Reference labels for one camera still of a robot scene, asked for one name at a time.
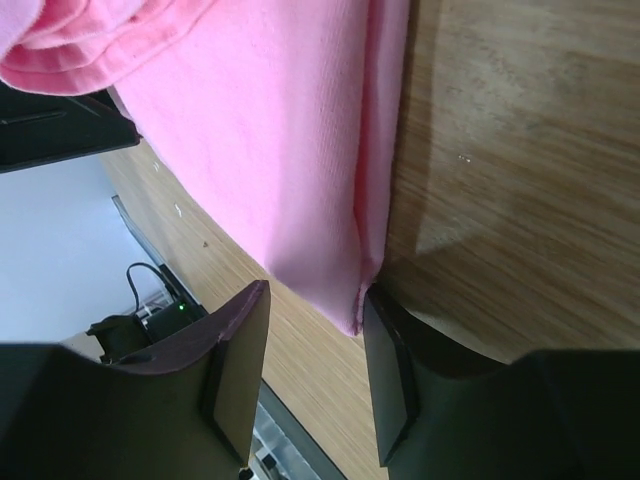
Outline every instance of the wooden surface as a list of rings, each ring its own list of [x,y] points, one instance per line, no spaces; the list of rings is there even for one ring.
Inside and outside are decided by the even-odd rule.
[[[640,2],[413,3],[381,281],[500,360],[640,346]],[[264,276],[148,147],[105,158],[208,309]],[[273,295],[265,379],[350,479],[383,478],[361,340]]]
[[[102,159],[132,220],[207,310],[268,278],[148,145]],[[271,293],[264,379],[349,479],[387,478],[378,467],[362,338],[345,337],[277,282]]]
[[[500,360],[640,346],[640,2],[414,2],[382,282]]]

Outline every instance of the black wire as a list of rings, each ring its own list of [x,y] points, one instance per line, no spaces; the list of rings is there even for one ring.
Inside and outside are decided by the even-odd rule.
[[[171,283],[169,282],[167,277],[165,277],[165,275],[160,270],[149,265],[148,263],[144,263],[144,262],[132,263],[131,265],[129,265],[129,268],[127,268],[127,282],[129,282],[129,286],[131,287],[131,291],[133,292],[133,298],[135,298],[136,300],[136,309],[133,311],[134,315],[138,312],[138,310],[140,310],[140,295],[138,294],[138,289],[136,288],[135,284],[133,283],[133,279],[131,278],[131,269],[133,267],[144,267],[151,270],[153,273],[156,274],[156,276],[160,280],[162,280],[162,283],[164,284],[164,287],[169,292],[169,295],[171,295],[174,300],[177,300],[178,294],[176,293],[175,289],[171,286]]]

